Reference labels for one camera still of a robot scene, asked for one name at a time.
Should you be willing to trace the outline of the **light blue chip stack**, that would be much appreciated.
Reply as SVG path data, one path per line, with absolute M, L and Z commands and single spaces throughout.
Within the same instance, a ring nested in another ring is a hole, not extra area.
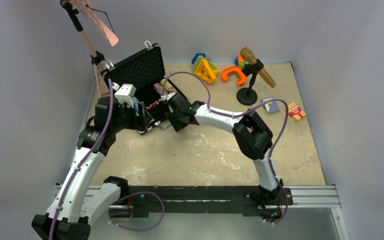
M 140 114 L 139 114 L 138 108 L 136 106 L 134 106 L 133 109 L 135 111 L 136 116 L 139 116 Z

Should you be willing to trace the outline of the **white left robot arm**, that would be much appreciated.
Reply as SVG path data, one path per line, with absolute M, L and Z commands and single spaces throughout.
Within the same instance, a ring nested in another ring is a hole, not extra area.
M 144 108 L 135 97 L 98 100 L 95 115 L 79 135 L 74 160 L 60 191 L 46 213 L 35 215 L 31 222 L 41 240 L 87 240 L 92 226 L 111 204 L 122 205 L 133 197 L 126 179 L 109 176 L 98 192 L 86 199 L 92 178 L 116 134 L 124 129 L 139 129 L 144 116 Z

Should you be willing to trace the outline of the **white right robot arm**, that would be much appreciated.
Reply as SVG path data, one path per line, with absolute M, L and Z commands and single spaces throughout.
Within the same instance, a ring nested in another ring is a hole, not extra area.
M 165 115 L 177 132 L 188 125 L 202 125 L 233 134 L 242 154 L 255 166 L 259 178 L 256 197 L 268 204 L 280 198 L 282 184 L 273 163 L 273 133 L 257 112 L 229 112 L 202 101 L 190 103 L 179 93 L 162 99 L 169 107 Z

